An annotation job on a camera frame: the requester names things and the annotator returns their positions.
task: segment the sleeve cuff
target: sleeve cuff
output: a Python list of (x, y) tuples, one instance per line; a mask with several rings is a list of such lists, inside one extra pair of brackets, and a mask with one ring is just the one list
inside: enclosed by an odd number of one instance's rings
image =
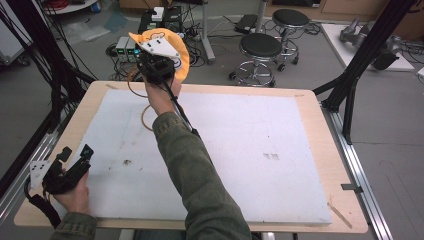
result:
[(153, 132), (156, 136), (156, 139), (158, 140), (169, 130), (176, 126), (185, 128), (184, 123), (177, 116), (177, 114), (175, 114), (174, 112), (166, 112), (161, 114), (153, 122)]
[(97, 219), (83, 213), (67, 213), (56, 231), (72, 233), (94, 239), (96, 234)]

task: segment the right hand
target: right hand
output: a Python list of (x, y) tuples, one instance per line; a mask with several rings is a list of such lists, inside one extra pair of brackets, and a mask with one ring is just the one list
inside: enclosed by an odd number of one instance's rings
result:
[[(171, 102), (171, 97), (167, 91), (164, 91), (165, 87), (158, 87), (155, 84), (144, 81), (146, 86), (146, 92), (149, 98), (149, 103), (159, 116), (165, 112), (174, 112), (174, 106)], [(181, 83), (177, 80), (172, 81), (171, 90), (175, 96), (178, 96), (181, 91)]]

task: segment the green sleeve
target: green sleeve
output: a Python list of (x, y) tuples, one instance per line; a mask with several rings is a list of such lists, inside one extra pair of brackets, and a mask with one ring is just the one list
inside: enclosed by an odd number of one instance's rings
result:
[(159, 151), (188, 214), (187, 239), (251, 239), (239, 206), (226, 191), (203, 142), (175, 113), (153, 124)]
[(50, 240), (93, 240), (96, 235), (96, 218), (82, 213), (67, 213)]

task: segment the black stool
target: black stool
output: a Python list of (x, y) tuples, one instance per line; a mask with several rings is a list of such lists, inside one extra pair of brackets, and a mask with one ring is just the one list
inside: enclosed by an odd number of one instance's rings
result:
[(271, 69), (263, 62), (274, 61), (282, 51), (281, 43), (274, 37), (262, 33), (244, 36), (239, 45), (240, 51), (252, 60), (240, 64), (230, 73), (231, 80), (237, 79), (237, 85), (259, 87), (275, 86)]
[(292, 63), (297, 64), (299, 61), (299, 48), (292, 40), (288, 39), (287, 36), (293, 31), (297, 31), (306, 27), (309, 24), (309, 18), (305, 14), (295, 10), (280, 9), (272, 14), (272, 21), (275, 23), (275, 25), (283, 28), (283, 31), (280, 33), (280, 41), (281, 45), (283, 46), (283, 51), (280, 55), (283, 56), (283, 63), (278, 66), (278, 70), (281, 72), (286, 66), (284, 62), (287, 56), (296, 54)]

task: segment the box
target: box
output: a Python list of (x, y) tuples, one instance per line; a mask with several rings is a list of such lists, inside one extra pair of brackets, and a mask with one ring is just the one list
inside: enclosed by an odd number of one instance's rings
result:
[(163, 6), (162, 0), (119, 0), (119, 7), (124, 9), (153, 9)]
[(411, 7), (393, 34), (404, 40), (424, 41), (424, 1), (417, 1)]

